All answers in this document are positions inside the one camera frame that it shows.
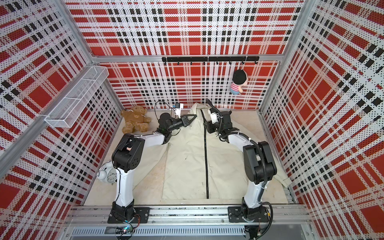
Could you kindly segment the cream white zip jacket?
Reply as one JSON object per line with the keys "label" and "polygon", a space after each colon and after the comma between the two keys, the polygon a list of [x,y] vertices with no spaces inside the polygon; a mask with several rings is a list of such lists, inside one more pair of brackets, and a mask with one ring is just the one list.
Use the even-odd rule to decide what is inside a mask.
{"label": "cream white zip jacket", "polygon": [[144,150],[135,170],[134,199],[139,205],[193,205],[241,202],[249,180],[241,148],[205,134],[208,106],[194,104],[193,123],[169,142]]}

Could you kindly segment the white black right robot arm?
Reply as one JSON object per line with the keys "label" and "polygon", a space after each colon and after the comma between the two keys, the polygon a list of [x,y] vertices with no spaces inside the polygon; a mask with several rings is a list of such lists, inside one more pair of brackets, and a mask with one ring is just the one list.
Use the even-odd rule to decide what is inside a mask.
{"label": "white black right robot arm", "polygon": [[233,127],[231,111],[221,112],[215,107],[209,109],[210,120],[204,121],[205,130],[217,133],[221,141],[237,147],[243,153],[244,169],[249,180],[245,196],[240,207],[229,207],[229,220],[236,222],[272,223],[273,209],[268,202],[263,202],[267,184],[277,174],[277,167],[269,144],[255,142],[246,134]]}

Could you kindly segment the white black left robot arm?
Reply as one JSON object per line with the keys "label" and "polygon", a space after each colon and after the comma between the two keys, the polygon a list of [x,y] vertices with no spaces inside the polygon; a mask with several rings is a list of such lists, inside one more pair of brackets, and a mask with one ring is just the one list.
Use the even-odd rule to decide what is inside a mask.
{"label": "white black left robot arm", "polygon": [[113,168],[117,173],[117,194],[112,203],[108,219],[109,224],[129,223],[134,218],[141,220],[141,214],[134,208],[134,172],[139,166],[143,151],[146,148],[166,144],[172,131],[189,126],[197,115],[186,114],[180,118],[172,118],[170,114],[161,114],[159,127],[152,134],[124,134],[112,154]]}

